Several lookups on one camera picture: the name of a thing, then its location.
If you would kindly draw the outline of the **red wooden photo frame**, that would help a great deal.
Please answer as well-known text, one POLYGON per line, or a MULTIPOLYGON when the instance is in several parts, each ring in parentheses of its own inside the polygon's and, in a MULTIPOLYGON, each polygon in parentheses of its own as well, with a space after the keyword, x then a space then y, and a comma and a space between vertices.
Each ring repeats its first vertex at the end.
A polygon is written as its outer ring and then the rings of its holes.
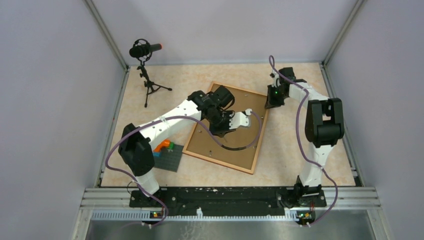
POLYGON ((224 97, 225 113, 235 114, 217 127, 204 119, 196 123, 182 152, 246 174, 255 172, 269 111, 265 109, 264 93, 225 83, 212 82, 208 89, 224 97))

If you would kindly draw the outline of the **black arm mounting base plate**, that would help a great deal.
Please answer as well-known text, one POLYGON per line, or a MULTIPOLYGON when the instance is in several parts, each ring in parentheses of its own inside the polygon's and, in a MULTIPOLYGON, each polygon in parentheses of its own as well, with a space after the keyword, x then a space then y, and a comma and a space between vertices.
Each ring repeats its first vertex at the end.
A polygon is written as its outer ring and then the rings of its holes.
POLYGON ((162 187, 153 197, 131 192, 131 208, 168 209, 170 217, 193 216, 200 209, 206 217, 283 216, 286 209, 326 207, 323 192, 301 196, 286 186, 259 187, 162 187))

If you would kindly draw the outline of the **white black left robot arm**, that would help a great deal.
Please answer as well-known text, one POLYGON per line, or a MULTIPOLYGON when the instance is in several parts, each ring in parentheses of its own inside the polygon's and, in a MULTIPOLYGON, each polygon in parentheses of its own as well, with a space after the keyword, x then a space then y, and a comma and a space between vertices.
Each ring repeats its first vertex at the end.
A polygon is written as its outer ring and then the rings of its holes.
POLYGON ((235 116, 227 106, 235 103, 235 97, 224 86, 215 91, 204 93, 201 90, 190 94, 186 100, 174 109, 140 125, 140 130, 132 123, 122 133, 123 141, 119 144, 118 153, 130 168, 137 185, 143 188, 141 200, 149 207, 160 202, 159 183, 155 179, 153 167, 155 159, 153 151, 163 141, 178 133, 195 121, 207 120, 208 130, 212 136, 224 137, 232 132, 230 120, 235 116))

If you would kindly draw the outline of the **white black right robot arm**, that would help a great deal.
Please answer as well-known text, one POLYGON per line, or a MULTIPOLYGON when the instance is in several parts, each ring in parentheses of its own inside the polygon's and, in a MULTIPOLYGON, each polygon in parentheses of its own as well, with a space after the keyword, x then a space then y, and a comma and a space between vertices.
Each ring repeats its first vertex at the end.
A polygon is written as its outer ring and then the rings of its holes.
POLYGON ((272 84, 267 87, 266 109, 278 108, 291 98, 306 109, 304 133, 309 142, 308 153, 301 149, 306 164, 296 179, 293 190, 285 200, 290 206, 307 206, 324 201, 322 177, 327 159, 334 146, 345 133, 343 103, 339 98, 329 98, 297 79, 291 67, 272 70, 272 84))

